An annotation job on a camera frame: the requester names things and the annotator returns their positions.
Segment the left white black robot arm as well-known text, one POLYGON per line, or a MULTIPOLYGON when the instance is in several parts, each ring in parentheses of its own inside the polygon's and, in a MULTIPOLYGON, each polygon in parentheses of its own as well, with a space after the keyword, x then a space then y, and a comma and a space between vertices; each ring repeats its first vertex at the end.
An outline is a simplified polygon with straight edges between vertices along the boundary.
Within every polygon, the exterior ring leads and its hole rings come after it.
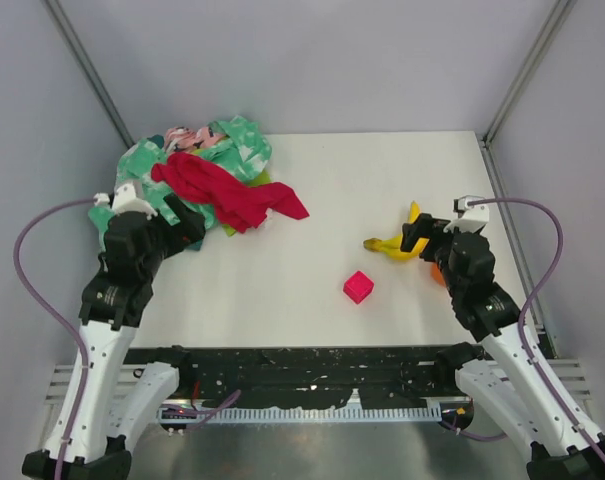
POLYGON ((174 225, 139 197, 113 194, 107 201, 119 211, 108 224, 100 269, 82 293, 81 324, 69 330, 78 353, 58 419, 45 445, 23 460, 30 479, 127 478, 133 451, 161 404, 190 394, 196 383, 190 351, 160 347, 133 389, 114 399, 160 265, 201 241, 205 227, 176 194, 164 198, 178 218, 174 225))

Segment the lime green cloth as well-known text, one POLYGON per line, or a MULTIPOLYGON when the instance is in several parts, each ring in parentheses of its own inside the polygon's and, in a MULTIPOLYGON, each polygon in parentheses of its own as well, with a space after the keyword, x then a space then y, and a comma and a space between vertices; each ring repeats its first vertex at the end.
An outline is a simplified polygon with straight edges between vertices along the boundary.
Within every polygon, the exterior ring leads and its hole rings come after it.
MULTIPOLYGON (((266 169, 264 169, 258 176, 253 178, 250 181, 245 182, 245 185, 250 188, 259 187, 262 185, 267 185, 272 182, 271 176, 266 169)), ((232 237, 236 234, 236 230, 232 228, 230 225, 223 224, 222 229, 228 237, 232 237)))

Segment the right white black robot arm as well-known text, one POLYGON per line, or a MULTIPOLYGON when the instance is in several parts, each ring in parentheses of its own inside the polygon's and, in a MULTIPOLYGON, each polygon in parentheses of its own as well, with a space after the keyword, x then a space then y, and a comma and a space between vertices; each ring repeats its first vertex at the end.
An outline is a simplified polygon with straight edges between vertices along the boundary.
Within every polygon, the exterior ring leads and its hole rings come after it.
POLYGON ((529 478, 605 479, 605 434, 520 329, 520 309, 495 280, 484 225, 462 223, 420 214, 402 227, 402 250, 426 242, 421 259, 437 267, 456 319, 490 357, 480 359, 468 343, 449 347, 436 360, 442 377, 515 444, 529 478))

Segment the red cloth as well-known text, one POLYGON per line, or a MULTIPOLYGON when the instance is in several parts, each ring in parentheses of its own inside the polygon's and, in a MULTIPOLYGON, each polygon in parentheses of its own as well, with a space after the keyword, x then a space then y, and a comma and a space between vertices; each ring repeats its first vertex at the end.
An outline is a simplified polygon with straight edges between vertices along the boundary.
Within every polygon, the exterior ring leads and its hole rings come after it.
POLYGON ((256 229, 273 210, 294 220, 309 212, 294 190, 281 182, 250 187, 222 167, 184 152, 170 155, 151 169, 155 182, 166 183, 181 199, 211 205, 218 221, 239 233, 256 229))

